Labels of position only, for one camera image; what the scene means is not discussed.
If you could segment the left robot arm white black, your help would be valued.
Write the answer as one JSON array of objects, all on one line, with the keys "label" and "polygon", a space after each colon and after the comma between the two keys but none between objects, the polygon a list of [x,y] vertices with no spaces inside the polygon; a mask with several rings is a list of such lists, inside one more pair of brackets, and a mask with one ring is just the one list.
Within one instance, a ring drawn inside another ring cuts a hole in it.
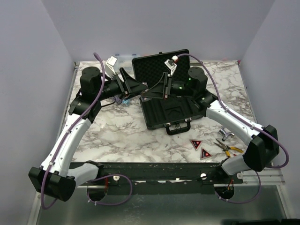
[{"label": "left robot arm white black", "polygon": [[70,169],[73,155],[86,131],[100,112],[101,101],[120,96],[125,99],[140,95],[147,86],[132,78],[124,68],[118,76],[103,80],[97,67],[86,67],[80,77],[80,89],[70,104],[66,124],[50,154],[36,168],[29,171],[29,179],[41,194],[66,202],[75,188],[88,181],[93,185],[103,182],[103,165],[87,161],[82,166]]}]

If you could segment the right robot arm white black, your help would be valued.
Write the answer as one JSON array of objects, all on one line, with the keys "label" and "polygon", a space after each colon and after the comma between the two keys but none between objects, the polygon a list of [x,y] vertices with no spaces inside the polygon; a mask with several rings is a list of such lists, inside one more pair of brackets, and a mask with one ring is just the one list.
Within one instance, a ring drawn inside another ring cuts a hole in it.
[{"label": "right robot arm white black", "polygon": [[244,153],[223,160],[216,171],[218,182],[225,184],[233,175],[242,171],[262,171],[279,154],[277,131],[268,125],[263,127],[231,111],[219,98],[206,89],[208,78],[200,67],[188,70],[186,82],[173,80],[164,72],[161,80],[145,91],[144,98],[189,98],[203,117],[212,119],[233,132],[247,146]]}]

